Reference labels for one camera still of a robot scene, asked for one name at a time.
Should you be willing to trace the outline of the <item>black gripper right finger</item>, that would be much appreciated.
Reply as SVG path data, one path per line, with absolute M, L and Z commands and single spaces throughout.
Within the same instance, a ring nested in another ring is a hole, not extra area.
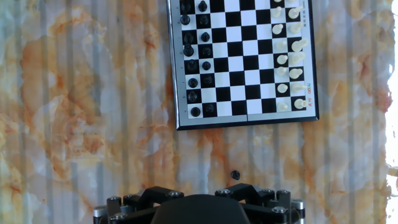
M 240 183 L 218 189 L 215 195 L 237 201 L 250 223 L 305 224 L 305 203 L 292 198 L 288 190 L 261 189 Z

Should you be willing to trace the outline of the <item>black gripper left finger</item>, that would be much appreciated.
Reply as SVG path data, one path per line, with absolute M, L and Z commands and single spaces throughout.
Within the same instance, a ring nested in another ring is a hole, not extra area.
M 165 187 L 150 187 L 137 194 L 127 194 L 123 197 L 111 196 L 105 205 L 93 209 L 93 224 L 100 223 L 150 223 L 157 207 L 173 199 L 184 197 L 184 193 Z

